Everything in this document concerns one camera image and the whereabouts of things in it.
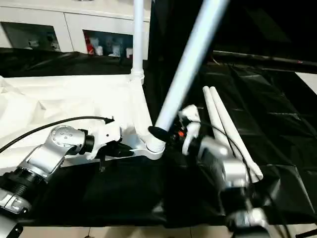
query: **red light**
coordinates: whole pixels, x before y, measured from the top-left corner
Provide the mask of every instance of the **red light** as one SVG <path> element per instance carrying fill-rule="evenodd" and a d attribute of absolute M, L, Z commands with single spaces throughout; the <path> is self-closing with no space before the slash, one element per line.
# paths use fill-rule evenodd
<path fill-rule="evenodd" d="M 184 132 L 182 132 L 182 131 L 179 131 L 179 132 L 178 132 L 178 135 L 179 135 L 180 137 L 184 137 L 184 136 L 185 136 Z"/>

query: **shelf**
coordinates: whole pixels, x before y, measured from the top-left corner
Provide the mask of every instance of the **shelf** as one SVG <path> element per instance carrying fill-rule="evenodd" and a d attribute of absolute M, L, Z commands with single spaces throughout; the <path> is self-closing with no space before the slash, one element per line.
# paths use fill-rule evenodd
<path fill-rule="evenodd" d="M 0 6 L 133 20 L 133 0 L 0 0 Z M 144 0 L 144 21 L 149 22 L 150 16 L 151 0 Z"/>

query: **black sheet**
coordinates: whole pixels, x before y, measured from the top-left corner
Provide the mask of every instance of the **black sheet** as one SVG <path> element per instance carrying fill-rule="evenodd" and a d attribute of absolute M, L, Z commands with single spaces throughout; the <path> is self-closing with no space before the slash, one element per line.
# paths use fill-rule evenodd
<path fill-rule="evenodd" d="M 80 53 L 0 52 L 3 77 L 127 74 L 131 69 L 129 60 Z M 143 87 L 153 122 L 174 71 L 163 62 L 145 62 Z M 316 94 L 295 73 L 205 65 L 184 102 L 198 106 L 205 121 L 209 120 L 202 92 L 206 85 L 217 88 L 264 174 L 256 185 L 263 203 L 269 192 L 287 223 L 315 222 Z M 62 168 L 20 221 L 26 226 L 223 225 L 216 192 L 192 166 L 193 160 L 167 148 L 160 160 L 118 160 L 101 174 L 98 164 Z M 271 224 L 281 223 L 270 204 L 264 209 Z"/>

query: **black cable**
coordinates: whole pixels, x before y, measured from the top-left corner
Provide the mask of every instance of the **black cable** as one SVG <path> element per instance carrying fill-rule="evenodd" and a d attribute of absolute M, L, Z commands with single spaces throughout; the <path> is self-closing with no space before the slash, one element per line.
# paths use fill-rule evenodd
<path fill-rule="evenodd" d="M 11 145 L 15 144 L 16 142 L 22 140 L 23 138 L 35 133 L 35 132 L 38 132 L 40 130 L 43 130 L 43 129 L 46 129 L 48 127 L 51 127 L 51 126 L 54 126 L 54 125 L 58 125 L 58 124 L 61 124 L 61 123 L 64 123 L 64 122 L 68 122 L 68 121 L 72 121 L 72 120 L 82 120 L 82 119 L 99 119 L 99 120 L 104 120 L 105 123 L 109 123 L 109 122 L 112 122 L 113 119 L 109 119 L 109 118 L 103 118 L 103 117 L 95 117 L 95 116 L 83 116 L 83 117 L 75 117 L 75 118 L 68 118 L 68 119 L 64 119 L 64 120 L 59 120 L 59 121 L 55 121 L 55 122 L 52 122 L 50 124 L 47 124 L 47 125 L 43 125 L 43 126 L 40 126 L 34 130 L 31 130 L 21 136 L 19 136 L 18 138 L 10 141 L 9 143 L 7 143 L 5 146 L 3 146 L 1 149 L 0 149 L 0 153 L 2 153 L 4 150 L 6 150 L 7 148 L 9 148 Z"/>
<path fill-rule="evenodd" d="M 207 123 L 207 122 L 202 122 L 202 121 L 194 121 L 194 120 L 191 120 L 191 122 L 197 122 L 197 123 L 200 123 L 201 125 L 205 125 L 205 126 L 209 126 L 211 128 L 214 128 L 215 130 L 219 131 L 221 134 L 225 135 L 226 138 L 237 148 L 237 150 L 239 151 L 241 157 L 242 157 L 242 161 L 243 163 L 246 165 L 247 167 L 247 173 L 248 173 L 248 177 L 249 177 L 249 180 L 250 180 L 250 183 L 252 184 L 252 178 L 251 178 L 251 173 L 250 171 L 252 171 L 255 176 L 257 177 L 257 179 L 260 181 L 260 177 L 255 173 L 255 171 L 249 167 L 249 165 L 247 164 L 246 162 L 246 159 L 244 158 L 240 148 L 237 146 L 237 144 L 233 141 L 233 139 L 231 139 L 224 131 L 222 131 L 221 129 L 219 129 L 218 127 L 212 125 L 211 123 Z M 285 219 L 281 213 L 281 211 L 279 210 L 279 208 L 277 207 L 275 201 L 273 200 L 273 198 L 271 197 L 271 195 L 269 194 L 269 192 L 266 193 L 267 197 L 269 198 L 271 204 L 272 204 L 272 207 L 276 210 L 276 212 L 278 213 L 278 216 L 280 217 L 281 221 L 282 221 L 282 226 L 284 227 L 285 231 L 286 231 L 286 235 L 288 238 L 291 238 L 291 234 L 289 232 L 289 229 L 286 225 L 286 222 L 285 222 Z"/>

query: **floor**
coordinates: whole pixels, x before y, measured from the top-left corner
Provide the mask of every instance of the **floor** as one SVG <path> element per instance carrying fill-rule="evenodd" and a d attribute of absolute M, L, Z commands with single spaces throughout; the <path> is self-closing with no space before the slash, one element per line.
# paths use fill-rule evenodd
<path fill-rule="evenodd" d="M 292 237 L 295 234 L 317 228 L 315 224 L 290 225 Z M 279 238 L 273 226 L 269 228 L 271 237 Z M 166 229 L 163 227 L 25 227 L 20 238 L 230 238 L 226 227 L 196 226 L 181 229 Z"/>

